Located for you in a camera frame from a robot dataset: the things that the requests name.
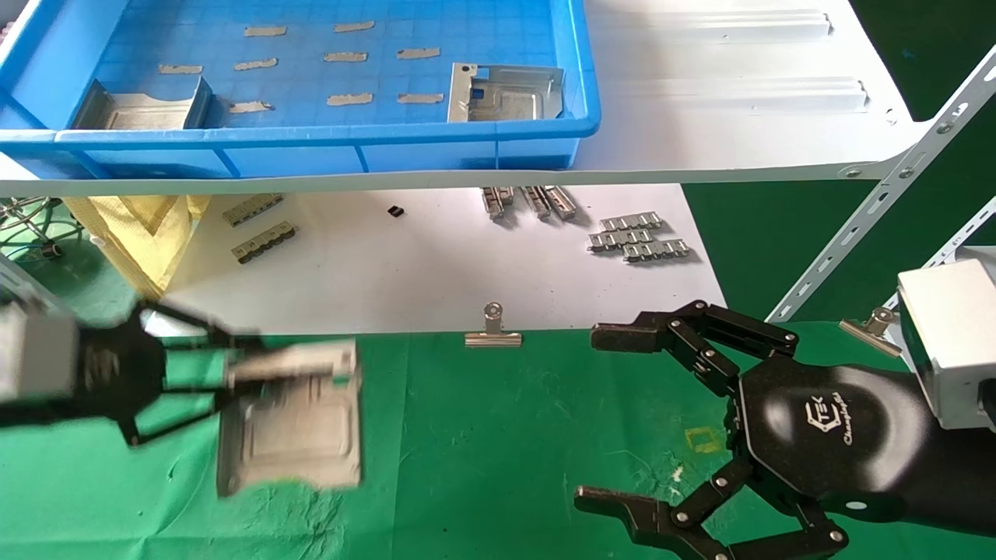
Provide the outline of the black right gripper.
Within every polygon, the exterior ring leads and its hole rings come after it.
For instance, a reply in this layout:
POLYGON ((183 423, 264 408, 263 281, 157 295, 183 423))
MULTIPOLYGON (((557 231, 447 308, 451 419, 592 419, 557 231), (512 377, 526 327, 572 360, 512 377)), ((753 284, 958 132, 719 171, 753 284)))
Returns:
POLYGON ((825 511, 994 535, 994 433, 943 429, 910 373, 761 362, 738 380, 736 404, 744 456, 678 506, 579 486, 575 507, 679 559, 829 559, 850 539, 825 511), (800 529, 733 544, 710 535, 704 522, 748 483, 800 529))

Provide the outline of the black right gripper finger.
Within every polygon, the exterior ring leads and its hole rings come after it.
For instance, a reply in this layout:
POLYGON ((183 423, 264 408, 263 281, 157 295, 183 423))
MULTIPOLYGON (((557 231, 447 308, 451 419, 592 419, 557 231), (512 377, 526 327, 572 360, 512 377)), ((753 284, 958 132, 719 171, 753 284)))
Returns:
POLYGON ((591 347, 618 353, 668 353, 715 396, 737 393, 740 369, 715 347, 722 344, 758 359, 792 358, 798 336, 725 307, 693 301, 672 312, 644 311, 629 324, 598 323, 591 347))

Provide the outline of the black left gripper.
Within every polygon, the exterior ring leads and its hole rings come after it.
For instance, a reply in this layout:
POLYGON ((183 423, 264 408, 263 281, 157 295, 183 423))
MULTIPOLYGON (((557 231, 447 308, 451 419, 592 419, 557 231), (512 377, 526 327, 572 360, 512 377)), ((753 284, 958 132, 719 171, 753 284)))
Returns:
POLYGON ((109 418, 132 449, 191 428, 234 403, 228 387, 168 387, 167 352, 263 353, 259 333, 234 332, 161 300, 135 302, 128 324, 14 321, 2 326, 4 428, 109 418), (196 334, 163 338, 147 330, 157 314, 196 334))

